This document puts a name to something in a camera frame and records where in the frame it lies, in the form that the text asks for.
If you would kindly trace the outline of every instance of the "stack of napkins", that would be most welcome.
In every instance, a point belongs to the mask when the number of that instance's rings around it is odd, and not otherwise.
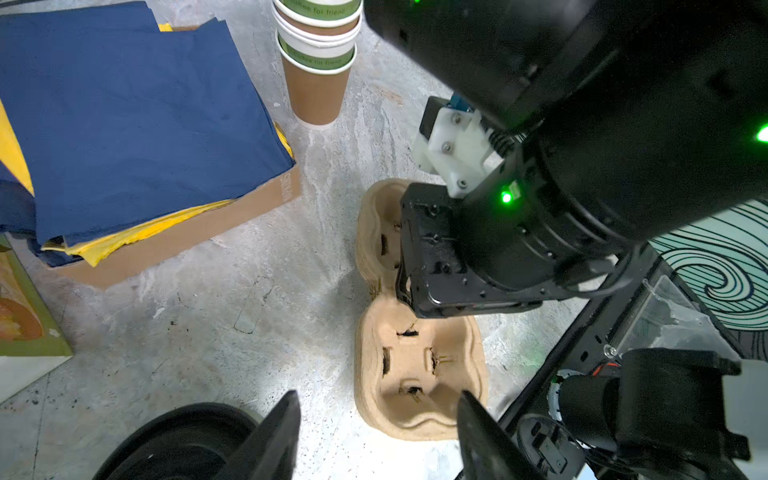
[[[51,265],[95,265],[294,165],[227,24],[161,31],[144,2],[0,17],[0,102],[0,228]]]

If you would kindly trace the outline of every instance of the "green band on cup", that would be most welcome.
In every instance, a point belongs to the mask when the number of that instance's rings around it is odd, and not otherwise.
[[[287,42],[283,40],[283,37],[280,36],[280,34],[277,34],[277,41],[280,42],[280,46],[283,47],[283,50],[293,60],[298,61],[300,64],[304,65],[305,67],[316,68],[318,70],[335,70],[337,68],[341,68],[344,65],[348,64],[349,61],[352,60],[352,56],[355,54],[355,48],[353,45],[352,48],[347,53],[345,53],[344,55],[340,55],[339,57],[333,57],[333,58],[313,57],[312,55],[307,55],[306,53],[302,53],[296,50],[294,47],[291,47],[290,45],[288,45]]]
[[[307,0],[280,0],[296,13],[316,20],[341,20],[357,12],[362,0],[352,0],[341,5],[318,5]]]

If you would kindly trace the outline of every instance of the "gray concrete surface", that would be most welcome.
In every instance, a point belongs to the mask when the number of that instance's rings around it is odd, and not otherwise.
[[[36,12],[108,2],[51,0]],[[268,0],[149,0],[158,22],[227,20],[253,83],[283,125],[303,195],[141,275],[99,291],[20,257],[74,358],[0,405],[0,478],[90,478],[127,435],[192,402],[266,415],[288,389],[302,409],[295,478],[453,478],[457,442],[410,443],[371,429],[353,401],[356,216],[375,181],[418,172],[409,145],[430,94],[449,90],[365,26],[342,114],[328,131],[294,120]],[[478,318],[500,415],[583,306],[547,303]]]

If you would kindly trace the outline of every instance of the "stack of paper cups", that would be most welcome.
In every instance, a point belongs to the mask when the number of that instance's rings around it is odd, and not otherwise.
[[[357,57],[362,0],[273,0],[272,13],[293,113],[324,130],[339,117]]]

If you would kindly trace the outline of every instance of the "robotic arm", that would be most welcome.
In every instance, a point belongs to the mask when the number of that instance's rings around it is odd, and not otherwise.
[[[614,293],[632,279],[578,284],[768,191],[764,0],[368,0],[366,16],[468,102],[430,99],[417,161],[449,187],[402,199],[398,295],[417,316]]]

